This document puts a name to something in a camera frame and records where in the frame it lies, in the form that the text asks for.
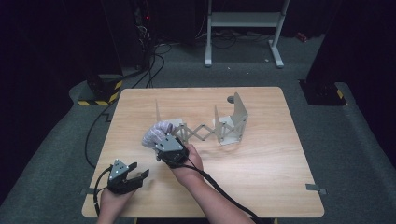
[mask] human hand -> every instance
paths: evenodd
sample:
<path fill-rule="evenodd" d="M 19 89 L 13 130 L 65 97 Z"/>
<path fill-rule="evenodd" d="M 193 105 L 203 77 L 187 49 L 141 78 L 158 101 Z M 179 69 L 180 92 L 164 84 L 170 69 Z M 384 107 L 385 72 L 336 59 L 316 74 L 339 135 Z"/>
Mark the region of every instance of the human hand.
<path fill-rule="evenodd" d="M 194 145 L 187 144 L 185 146 L 187 150 L 190 152 L 189 160 L 184 162 L 185 165 L 194 166 L 197 169 L 204 170 L 204 166 L 202 164 L 202 159 L 199 156 L 197 150 L 195 149 Z M 186 168 L 186 167 L 179 167 L 172 169 L 173 174 L 175 175 L 177 181 L 186 187 L 187 189 L 191 186 L 198 185 L 200 183 L 204 183 L 204 178 L 198 172 Z"/>
<path fill-rule="evenodd" d="M 100 199 L 100 214 L 98 224 L 114 223 L 122 212 L 125 204 L 134 195 L 136 190 L 126 194 L 114 194 L 109 189 L 104 189 Z"/>

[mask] white metal stand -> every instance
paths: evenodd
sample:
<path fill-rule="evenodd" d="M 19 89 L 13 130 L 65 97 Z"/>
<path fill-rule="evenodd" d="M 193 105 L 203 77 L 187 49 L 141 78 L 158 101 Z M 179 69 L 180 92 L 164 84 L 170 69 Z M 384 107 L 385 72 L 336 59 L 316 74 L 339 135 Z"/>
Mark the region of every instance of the white metal stand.
<path fill-rule="evenodd" d="M 284 1 L 280 12 L 212 12 L 212 0 L 209 0 L 205 66 L 212 66 L 212 27 L 276 27 L 274 40 L 269 40 L 268 44 L 274 55 L 276 67 L 283 68 L 284 64 L 276 45 L 286 18 L 289 1 Z"/>

